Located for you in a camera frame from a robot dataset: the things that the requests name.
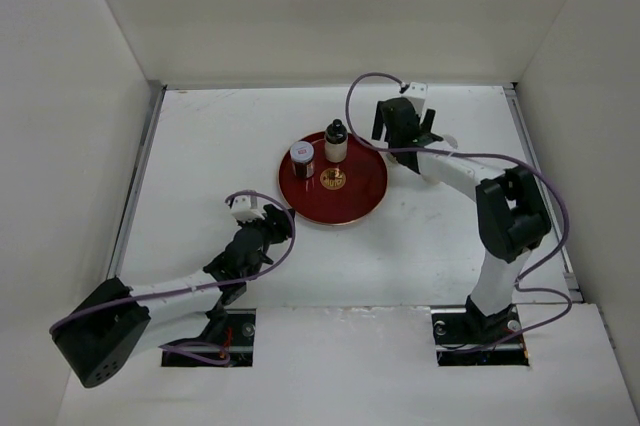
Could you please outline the black cap pepper bottle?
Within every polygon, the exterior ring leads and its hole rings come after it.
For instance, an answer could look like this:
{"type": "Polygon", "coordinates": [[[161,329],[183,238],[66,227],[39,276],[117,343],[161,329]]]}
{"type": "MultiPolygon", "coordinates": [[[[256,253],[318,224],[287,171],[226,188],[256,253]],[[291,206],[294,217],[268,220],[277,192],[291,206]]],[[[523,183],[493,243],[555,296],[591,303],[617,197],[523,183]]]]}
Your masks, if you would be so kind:
{"type": "Polygon", "coordinates": [[[347,156],[348,131],[340,119],[334,119],[325,129],[325,158],[331,163],[340,163],[347,156]]]}

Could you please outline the dark sauce jar white lid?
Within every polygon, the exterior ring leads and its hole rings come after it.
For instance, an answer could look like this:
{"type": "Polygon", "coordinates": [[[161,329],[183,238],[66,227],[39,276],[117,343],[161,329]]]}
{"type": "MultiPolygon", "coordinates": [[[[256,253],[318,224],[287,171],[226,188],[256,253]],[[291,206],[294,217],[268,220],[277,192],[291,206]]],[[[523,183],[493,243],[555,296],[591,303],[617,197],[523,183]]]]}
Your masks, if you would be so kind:
{"type": "Polygon", "coordinates": [[[294,143],[289,150],[289,156],[296,178],[307,180],[313,176],[315,150],[310,142],[294,143]]]}

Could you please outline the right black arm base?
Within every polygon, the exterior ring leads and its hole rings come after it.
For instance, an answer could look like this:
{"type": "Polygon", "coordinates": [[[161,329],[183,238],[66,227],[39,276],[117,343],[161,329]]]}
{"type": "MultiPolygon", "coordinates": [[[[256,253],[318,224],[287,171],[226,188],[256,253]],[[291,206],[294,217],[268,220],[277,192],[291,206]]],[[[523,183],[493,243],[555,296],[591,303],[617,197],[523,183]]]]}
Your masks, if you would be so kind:
{"type": "Polygon", "coordinates": [[[529,366],[517,308],[485,317],[470,299],[462,306],[430,310],[436,360],[441,367],[529,366]]]}

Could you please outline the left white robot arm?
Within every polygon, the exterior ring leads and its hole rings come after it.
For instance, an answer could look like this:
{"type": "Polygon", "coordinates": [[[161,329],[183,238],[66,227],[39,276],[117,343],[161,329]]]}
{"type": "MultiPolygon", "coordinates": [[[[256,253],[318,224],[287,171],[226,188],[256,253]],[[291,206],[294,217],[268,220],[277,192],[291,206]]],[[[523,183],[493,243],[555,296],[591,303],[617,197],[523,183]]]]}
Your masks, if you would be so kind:
{"type": "Polygon", "coordinates": [[[276,266],[271,247],[295,240],[295,212],[267,204],[232,209],[232,240],[197,272],[177,280],[128,286],[105,280],[50,331],[80,384],[112,379],[133,356],[162,351],[173,367],[236,367],[252,362],[255,315],[227,308],[249,282],[276,266]]]}

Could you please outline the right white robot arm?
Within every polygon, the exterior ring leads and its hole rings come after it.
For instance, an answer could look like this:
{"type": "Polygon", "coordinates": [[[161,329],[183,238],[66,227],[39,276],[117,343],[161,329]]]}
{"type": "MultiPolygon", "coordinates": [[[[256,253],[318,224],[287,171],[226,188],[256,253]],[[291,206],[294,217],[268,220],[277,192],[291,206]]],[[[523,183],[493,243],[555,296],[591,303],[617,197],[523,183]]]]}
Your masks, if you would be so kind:
{"type": "Polygon", "coordinates": [[[406,98],[380,101],[372,130],[396,161],[423,179],[439,181],[476,205],[485,248],[479,279],[465,303],[464,330],[473,340],[489,340],[512,306],[516,279],[531,252],[550,232],[551,221],[534,175],[523,166],[499,170],[459,158],[431,131],[435,112],[424,120],[406,98]]]}

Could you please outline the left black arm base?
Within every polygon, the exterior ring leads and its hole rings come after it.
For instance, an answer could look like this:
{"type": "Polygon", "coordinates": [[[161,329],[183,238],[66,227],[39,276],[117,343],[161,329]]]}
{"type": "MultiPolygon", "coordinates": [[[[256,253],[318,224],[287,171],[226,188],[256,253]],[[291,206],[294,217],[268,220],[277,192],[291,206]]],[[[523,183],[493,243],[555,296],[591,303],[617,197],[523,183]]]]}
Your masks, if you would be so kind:
{"type": "Polygon", "coordinates": [[[170,343],[175,351],[163,350],[163,368],[252,367],[256,334],[255,308],[216,308],[209,322],[193,338],[170,343]]]}

